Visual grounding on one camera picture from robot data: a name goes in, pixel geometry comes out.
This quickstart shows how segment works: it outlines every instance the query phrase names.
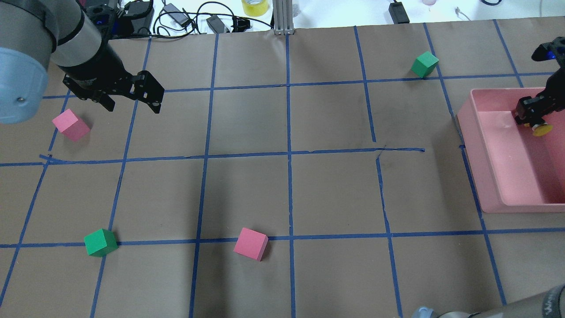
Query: gray robot arm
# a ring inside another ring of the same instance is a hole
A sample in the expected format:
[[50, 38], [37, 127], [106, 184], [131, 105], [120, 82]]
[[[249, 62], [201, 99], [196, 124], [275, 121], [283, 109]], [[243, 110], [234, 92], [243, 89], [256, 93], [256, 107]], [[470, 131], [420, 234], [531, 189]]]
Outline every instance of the gray robot arm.
[[33, 117], [49, 60], [80, 99], [114, 109], [122, 95], [160, 112], [164, 89], [148, 71], [128, 73], [76, 0], [0, 0], [0, 123]]

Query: pink block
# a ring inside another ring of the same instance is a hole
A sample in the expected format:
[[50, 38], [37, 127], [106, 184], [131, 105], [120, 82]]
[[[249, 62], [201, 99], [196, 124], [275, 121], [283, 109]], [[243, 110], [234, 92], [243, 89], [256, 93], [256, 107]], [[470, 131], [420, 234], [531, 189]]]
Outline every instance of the pink block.
[[59, 132], [72, 141], [78, 141], [90, 131], [86, 123], [70, 109], [65, 110], [52, 121]]
[[565, 114], [535, 137], [518, 126], [518, 99], [543, 88], [473, 89], [457, 117], [484, 212], [565, 212]]
[[267, 241], [269, 241], [269, 237], [265, 234], [244, 227], [233, 251], [256, 261], [261, 261]]

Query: green cube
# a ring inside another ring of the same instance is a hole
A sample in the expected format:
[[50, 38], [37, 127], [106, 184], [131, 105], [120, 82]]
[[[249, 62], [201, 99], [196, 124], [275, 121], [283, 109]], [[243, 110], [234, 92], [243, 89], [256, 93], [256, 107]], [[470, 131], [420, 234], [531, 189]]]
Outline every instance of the green cube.
[[412, 71], [416, 73], [417, 76], [424, 78], [433, 71], [439, 61], [440, 60], [433, 56], [432, 53], [425, 52], [416, 58], [412, 65]]
[[105, 229], [85, 236], [84, 244], [88, 255], [95, 257], [102, 257], [118, 248], [114, 234]]

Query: light blue joint cap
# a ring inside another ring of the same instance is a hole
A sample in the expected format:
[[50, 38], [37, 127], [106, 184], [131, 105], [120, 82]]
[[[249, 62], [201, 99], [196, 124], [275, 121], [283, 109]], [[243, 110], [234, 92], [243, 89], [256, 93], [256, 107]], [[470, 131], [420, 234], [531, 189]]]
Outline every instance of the light blue joint cap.
[[32, 118], [47, 88], [47, 71], [22, 52], [0, 48], [0, 123]]

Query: cube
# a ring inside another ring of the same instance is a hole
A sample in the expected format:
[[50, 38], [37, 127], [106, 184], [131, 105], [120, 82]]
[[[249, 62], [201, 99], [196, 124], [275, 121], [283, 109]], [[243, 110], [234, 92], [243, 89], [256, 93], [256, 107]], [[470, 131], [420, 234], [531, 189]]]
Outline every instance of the cube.
[[439, 61], [437, 57], [427, 51], [416, 58], [414, 64], [412, 64], [412, 71], [416, 73], [417, 76], [424, 78], [433, 71]]
[[269, 237], [265, 234], [244, 227], [233, 251], [256, 261], [261, 261], [267, 241], [269, 241]]
[[67, 109], [52, 120], [55, 127], [72, 141], [78, 141], [86, 135], [90, 128], [72, 110]]
[[84, 244], [88, 255], [95, 257], [102, 257], [118, 248], [114, 234], [105, 229], [85, 236]]

